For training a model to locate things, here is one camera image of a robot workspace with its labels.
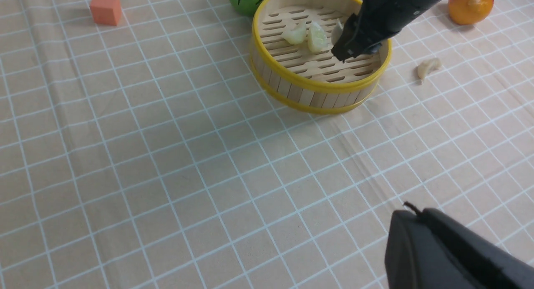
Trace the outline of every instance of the orange cube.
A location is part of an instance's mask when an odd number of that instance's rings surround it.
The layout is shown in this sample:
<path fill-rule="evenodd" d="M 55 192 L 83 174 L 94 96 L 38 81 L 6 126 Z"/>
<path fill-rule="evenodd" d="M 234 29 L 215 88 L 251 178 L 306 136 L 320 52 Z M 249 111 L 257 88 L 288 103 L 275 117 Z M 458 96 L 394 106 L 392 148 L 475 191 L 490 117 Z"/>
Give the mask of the orange cube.
<path fill-rule="evenodd" d="M 91 0 L 89 8 L 97 24 L 117 26 L 122 17 L 121 0 Z"/>

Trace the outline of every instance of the beige tablecloth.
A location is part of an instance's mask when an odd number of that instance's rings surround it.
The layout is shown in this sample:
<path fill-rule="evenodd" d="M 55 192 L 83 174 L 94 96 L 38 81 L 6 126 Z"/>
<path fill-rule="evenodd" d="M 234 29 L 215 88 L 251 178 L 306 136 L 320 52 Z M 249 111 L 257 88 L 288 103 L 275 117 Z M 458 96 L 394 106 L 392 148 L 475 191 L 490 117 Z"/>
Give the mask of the beige tablecloth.
<path fill-rule="evenodd" d="M 387 289 L 404 200 L 533 263 L 534 0 L 475 27 L 444 0 L 328 117 L 260 89 L 228 0 L 89 2 L 0 0 L 4 289 Z"/>

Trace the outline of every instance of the wooden slat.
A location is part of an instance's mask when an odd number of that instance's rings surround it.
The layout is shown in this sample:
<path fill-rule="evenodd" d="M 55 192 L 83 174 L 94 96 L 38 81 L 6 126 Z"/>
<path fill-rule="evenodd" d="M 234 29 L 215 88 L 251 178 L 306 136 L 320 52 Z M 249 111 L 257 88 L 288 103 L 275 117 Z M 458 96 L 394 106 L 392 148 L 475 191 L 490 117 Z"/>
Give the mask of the wooden slat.
<path fill-rule="evenodd" d="M 281 78 L 280 84 L 278 85 L 278 93 L 284 97 L 287 97 L 287 95 L 290 93 L 290 87 L 291 83 Z"/>
<path fill-rule="evenodd" d="M 305 105 L 305 106 L 309 106 L 310 103 L 311 103 L 311 100 L 313 99 L 313 94 L 315 92 L 313 91 L 310 91 L 310 90 L 307 90 L 307 89 L 303 89 L 302 90 L 302 94 L 301 94 L 301 98 L 299 100 L 299 103 Z"/>

